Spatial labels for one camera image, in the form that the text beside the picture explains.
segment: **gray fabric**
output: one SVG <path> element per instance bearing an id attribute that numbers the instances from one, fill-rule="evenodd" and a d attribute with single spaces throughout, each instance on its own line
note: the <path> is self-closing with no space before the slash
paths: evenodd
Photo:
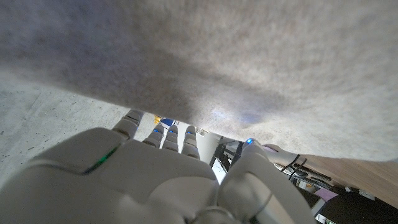
<path id="1" fill-rule="evenodd" d="M 397 21 L 393 0 L 5 1 L 0 74 L 294 153 L 386 161 Z"/>

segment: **green light strip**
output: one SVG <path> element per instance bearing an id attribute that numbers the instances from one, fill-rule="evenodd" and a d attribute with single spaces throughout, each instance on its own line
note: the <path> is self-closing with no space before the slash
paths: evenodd
<path id="1" fill-rule="evenodd" d="M 82 174 L 86 175 L 89 174 L 90 172 L 93 172 L 95 169 L 97 169 L 101 164 L 103 164 L 109 157 L 112 156 L 112 154 L 118 149 L 119 146 L 114 147 L 107 155 L 103 156 L 99 161 L 94 164 L 92 167 L 88 168 L 86 171 L 84 171 Z"/>

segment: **speckled gray surface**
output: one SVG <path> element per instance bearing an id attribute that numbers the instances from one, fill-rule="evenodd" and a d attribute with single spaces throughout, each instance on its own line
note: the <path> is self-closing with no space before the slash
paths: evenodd
<path id="1" fill-rule="evenodd" d="M 398 157 L 397 1 L 7 1 L 3 76 L 290 152 Z"/>
<path id="2" fill-rule="evenodd" d="M 128 111 L 59 89 L 1 82 L 0 185 L 40 152 L 87 129 L 112 128 Z"/>

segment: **concrete floor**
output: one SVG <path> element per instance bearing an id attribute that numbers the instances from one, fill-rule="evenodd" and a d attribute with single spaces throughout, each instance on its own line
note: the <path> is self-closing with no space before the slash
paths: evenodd
<path id="1" fill-rule="evenodd" d="M 128 110 L 44 86 L 0 83 L 0 185 L 38 153 L 86 129 L 112 128 Z"/>

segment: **blue object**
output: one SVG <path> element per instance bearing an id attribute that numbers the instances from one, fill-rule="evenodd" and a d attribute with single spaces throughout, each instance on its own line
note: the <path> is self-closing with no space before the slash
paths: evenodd
<path id="1" fill-rule="evenodd" d="M 171 125 L 173 125 L 174 120 L 164 118 L 164 119 L 161 119 L 160 122 L 162 122 L 162 123 L 164 123 L 164 124 L 166 124 L 168 126 L 171 126 Z"/>

